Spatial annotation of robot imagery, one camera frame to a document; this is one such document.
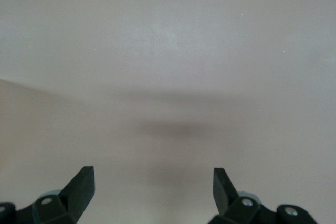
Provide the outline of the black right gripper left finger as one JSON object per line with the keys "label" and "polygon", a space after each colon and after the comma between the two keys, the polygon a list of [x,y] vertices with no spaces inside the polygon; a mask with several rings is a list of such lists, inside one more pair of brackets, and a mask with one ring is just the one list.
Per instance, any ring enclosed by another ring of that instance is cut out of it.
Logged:
{"label": "black right gripper left finger", "polygon": [[95,194],[94,171],[84,166],[62,190],[45,193],[25,208],[2,202],[1,223],[77,223]]}

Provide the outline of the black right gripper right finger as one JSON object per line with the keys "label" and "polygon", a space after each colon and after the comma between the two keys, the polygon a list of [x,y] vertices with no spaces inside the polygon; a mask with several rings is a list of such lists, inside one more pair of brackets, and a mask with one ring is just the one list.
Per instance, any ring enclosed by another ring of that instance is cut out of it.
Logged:
{"label": "black right gripper right finger", "polygon": [[299,206],[285,204],[271,211],[256,195],[238,192],[223,168],[214,169],[213,197],[218,215],[210,223],[316,223]]}

